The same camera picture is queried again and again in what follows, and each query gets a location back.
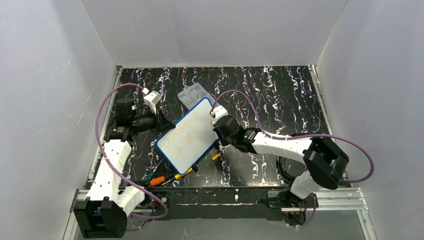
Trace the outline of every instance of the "gray floor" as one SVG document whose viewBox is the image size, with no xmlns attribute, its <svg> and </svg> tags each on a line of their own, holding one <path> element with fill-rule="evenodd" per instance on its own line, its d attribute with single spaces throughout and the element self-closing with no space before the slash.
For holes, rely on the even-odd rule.
<svg viewBox="0 0 424 240">
<path fill-rule="evenodd" d="M 264 219 L 179 219 L 156 221 L 123 240 L 365 240 L 356 211 L 317 211 L 296 231 Z M 83 240 L 78 229 L 76 240 Z"/>
</svg>

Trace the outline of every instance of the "orange screwdriver handle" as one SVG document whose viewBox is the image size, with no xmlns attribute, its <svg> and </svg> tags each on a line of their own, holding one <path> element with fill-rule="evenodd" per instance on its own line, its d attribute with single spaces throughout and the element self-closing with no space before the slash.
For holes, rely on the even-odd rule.
<svg viewBox="0 0 424 240">
<path fill-rule="evenodd" d="M 154 186 L 157 186 L 157 185 L 159 185 L 159 184 L 161 184 L 163 182 L 165 182 L 165 177 L 164 176 L 160 176 L 160 177 L 157 177 L 157 178 L 151 180 L 150 181 L 150 186 L 154 187 Z"/>
</svg>

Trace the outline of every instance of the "plastic storage box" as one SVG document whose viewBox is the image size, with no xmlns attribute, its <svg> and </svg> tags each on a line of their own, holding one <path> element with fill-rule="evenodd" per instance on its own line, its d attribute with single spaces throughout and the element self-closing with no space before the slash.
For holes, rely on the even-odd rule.
<svg viewBox="0 0 424 240">
<path fill-rule="evenodd" d="M 182 104 L 189 110 L 204 97 L 207 97 L 211 104 L 215 102 L 215 99 L 198 82 L 182 90 L 177 96 Z"/>
</svg>

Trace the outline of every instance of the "gray panel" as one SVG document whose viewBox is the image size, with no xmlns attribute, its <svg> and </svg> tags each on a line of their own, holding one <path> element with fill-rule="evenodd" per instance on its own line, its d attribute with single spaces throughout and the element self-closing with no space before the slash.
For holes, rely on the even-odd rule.
<svg viewBox="0 0 424 240">
<path fill-rule="evenodd" d="M 84 239 L 79 229 L 75 239 Z M 122 239 L 365 240 L 365 237 L 356 211 L 321 211 L 315 214 L 308 226 L 299 231 L 293 227 L 286 227 L 283 221 L 198 218 L 152 222 L 141 232 L 127 231 Z"/>
<path fill-rule="evenodd" d="M 80 1 L 0 3 L 1 239 L 61 239 L 116 67 Z"/>
<path fill-rule="evenodd" d="M 181 62 L 189 66 L 316 64 L 346 0 L 178 0 Z"/>
<path fill-rule="evenodd" d="M 82 0 L 116 65 L 178 66 L 174 0 Z"/>
<path fill-rule="evenodd" d="M 358 186 L 379 239 L 423 239 L 423 23 L 422 1 L 348 1 L 318 62 L 334 134 L 374 157 Z M 363 177 L 366 159 L 344 149 Z"/>
</svg>

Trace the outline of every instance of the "marble pattern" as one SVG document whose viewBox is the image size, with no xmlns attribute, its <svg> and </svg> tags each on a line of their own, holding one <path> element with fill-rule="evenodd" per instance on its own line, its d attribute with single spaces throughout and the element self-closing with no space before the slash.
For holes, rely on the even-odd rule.
<svg viewBox="0 0 424 240">
<path fill-rule="evenodd" d="M 237 89 L 253 101 L 266 130 L 278 134 L 328 133 L 320 103 L 307 66 L 257 67 L 166 67 L 124 69 L 120 83 L 136 83 L 162 94 L 164 114 L 176 122 L 188 110 L 177 94 L 194 83 L 201 84 L 214 98 L 220 93 Z M 135 87 L 120 90 L 117 99 L 139 99 Z M 255 127 L 256 119 L 244 97 L 228 94 L 219 102 L 244 127 Z M 155 147 L 157 136 L 141 133 L 124 167 L 133 181 L 142 181 L 163 158 Z M 277 174 L 276 157 L 239 152 L 227 146 L 218 153 L 212 149 L 199 162 L 199 171 L 190 173 L 167 187 L 259 187 L 281 186 Z M 156 176 L 175 172 L 169 163 L 161 164 Z"/>
</svg>

